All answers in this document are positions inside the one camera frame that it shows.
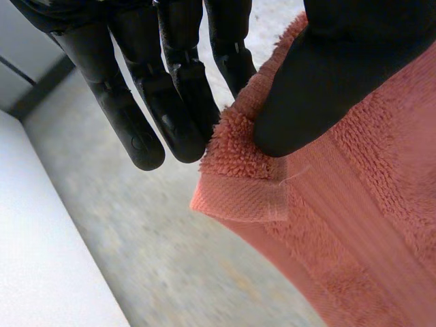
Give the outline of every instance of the wall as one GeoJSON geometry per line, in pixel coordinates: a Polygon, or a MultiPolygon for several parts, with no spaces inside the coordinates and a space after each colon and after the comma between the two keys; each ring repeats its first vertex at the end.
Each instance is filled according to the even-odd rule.
{"type": "Polygon", "coordinates": [[[8,111],[63,52],[9,1],[0,1],[0,31],[0,109],[8,111]]]}

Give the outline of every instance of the towel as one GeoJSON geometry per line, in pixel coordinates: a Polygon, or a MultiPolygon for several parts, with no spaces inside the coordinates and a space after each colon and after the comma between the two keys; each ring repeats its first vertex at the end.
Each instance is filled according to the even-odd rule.
{"type": "Polygon", "coordinates": [[[434,327],[436,44],[315,142],[270,158],[253,120],[306,25],[223,112],[191,207],[267,257],[329,326],[434,327]]]}

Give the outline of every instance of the terry cloth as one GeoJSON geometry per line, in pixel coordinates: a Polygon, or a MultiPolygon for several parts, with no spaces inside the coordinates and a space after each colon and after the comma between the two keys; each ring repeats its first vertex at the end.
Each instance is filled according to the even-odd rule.
{"type": "Polygon", "coordinates": [[[321,138],[269,158],[253,120],[306,25],[223,112],[191,207],[265,255],[329,326],[434,327],[436,44],[321,138]]]}

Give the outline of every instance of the black robotic finger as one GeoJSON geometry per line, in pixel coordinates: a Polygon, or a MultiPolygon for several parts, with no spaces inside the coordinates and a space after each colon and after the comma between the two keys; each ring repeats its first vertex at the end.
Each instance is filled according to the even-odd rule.
{"type": "Polygon", "coordinates": [[[234,97],[256,73],[244,39],[252,0],[206,0],[213,58],[234,97]]]}
{"type": "Polygon", "coordinates": [[[159,25],[151,3],[112,13],[109,26],[149,112],[174,156],[199,160],[206,146],[161,60],[159,25]]]}
{"type": "Polygon", "coordinates": [[[254,140],[271,157],[316,140],[370,92],[424,52],[436,25],[405,42],[353,43],[314,34],[309,25],[275,75],[254,140]]]}
{"type": "Polygon", "coordinates": [[[53,36],[82,72],[133,163],[142,170],[158,168],[164,148],[125,84],[106,24],[53,36]]]}
{"type": "Polygon", "coordinates": [[[155,0],[163,51],[174,85],[205,142],[219,121],[219,109],[198,58],[202,0],[155,0]]]}

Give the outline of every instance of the concrete floor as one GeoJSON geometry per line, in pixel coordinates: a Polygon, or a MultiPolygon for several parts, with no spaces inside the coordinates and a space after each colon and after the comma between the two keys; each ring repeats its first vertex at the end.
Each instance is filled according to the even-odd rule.
{"type": "MultiPolygon", "coordinates": [[[[246,43],[256,66],[302,9],[301,0],[254,1],[246,43]]],[[[200,58],[215,99],[220,107],[231,104],[212,60],[206,19],[201,37],[200,58]]],[[[146,112],[136,90],[134,95],[146,112]]],[[[133,327],[324,326],[269,262],[189,210],[197,164],[183,165],[168,155],[154,172],[133,166],[78,72],[25,127],[133,327]]]]}

